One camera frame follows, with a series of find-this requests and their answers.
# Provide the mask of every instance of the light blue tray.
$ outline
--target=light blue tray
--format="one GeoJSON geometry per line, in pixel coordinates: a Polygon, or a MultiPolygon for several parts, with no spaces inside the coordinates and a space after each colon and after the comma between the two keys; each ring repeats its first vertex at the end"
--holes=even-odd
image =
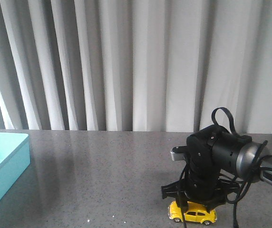
{"type": "Polygon", "coordinates": [[[28,134],[0,133],[0,199],[29,164],[28,134]]]}

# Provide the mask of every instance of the gray countertop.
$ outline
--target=gray countertop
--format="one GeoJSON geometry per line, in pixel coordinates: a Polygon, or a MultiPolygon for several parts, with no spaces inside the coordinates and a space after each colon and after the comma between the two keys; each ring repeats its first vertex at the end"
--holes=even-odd
{"type": "MultiPolygon", "coordinates": [[[[161,186],[183,161],[170,149],[187,133],[7,131],[29,133],[31,164],[0,201],[0,228],[182,228],[161,186]]],[[[256,142],[272,135],[251,135],[256,142]]],[[[215,228],[231,228],[233,206],[216,208],[215,228]]],[[[272,227],[272,186],[258,182],[238,204],[240,228],[272,227]]],[[[188,223],[188,228],[204,227],[188,223]]]]}

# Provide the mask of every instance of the car wheel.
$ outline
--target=car wheel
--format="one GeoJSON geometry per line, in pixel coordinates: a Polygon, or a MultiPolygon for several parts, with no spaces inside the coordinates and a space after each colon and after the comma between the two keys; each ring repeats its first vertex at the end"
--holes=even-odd
{"type": "Polygon", "coordinates": [[[174,222],[181,222],[180,218],[174,218],[173,221],[174,222]]]}
{"type": "Polygon", "coordinates": [[[208,220],[204,221],[203,223],[204,223],[205,225],[207,225],[207,226],[211,224],[211,222],[208,221],[208,220]]]}

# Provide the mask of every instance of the white curtain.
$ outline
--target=white curtain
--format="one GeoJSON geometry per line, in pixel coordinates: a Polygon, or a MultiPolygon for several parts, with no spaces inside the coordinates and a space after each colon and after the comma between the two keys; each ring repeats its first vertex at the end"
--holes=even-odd
{"type": "Polygon", "coordinates": [[[272,1],[0,0],[0,128],[193,132],[220,106],[272,133],[272,1]]]}

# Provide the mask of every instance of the toy car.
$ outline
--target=toy car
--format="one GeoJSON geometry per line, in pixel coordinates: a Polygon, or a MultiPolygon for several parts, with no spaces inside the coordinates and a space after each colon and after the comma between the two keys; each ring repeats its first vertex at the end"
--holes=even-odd
{"type": "MultiPolygon", "coordinates": [[[[186,221],[200,222],[205,225],[210,225],[217,221],[217,215],[214,209],[208,212],[203,205],[193,202],[188,202],[188,206],[189,209],[184,213],[186,221]]],[[[181,222],[183,220],[182,213],[176,201],[173,201],[169,205],[168,216],[174,222],[181,222]]]]}

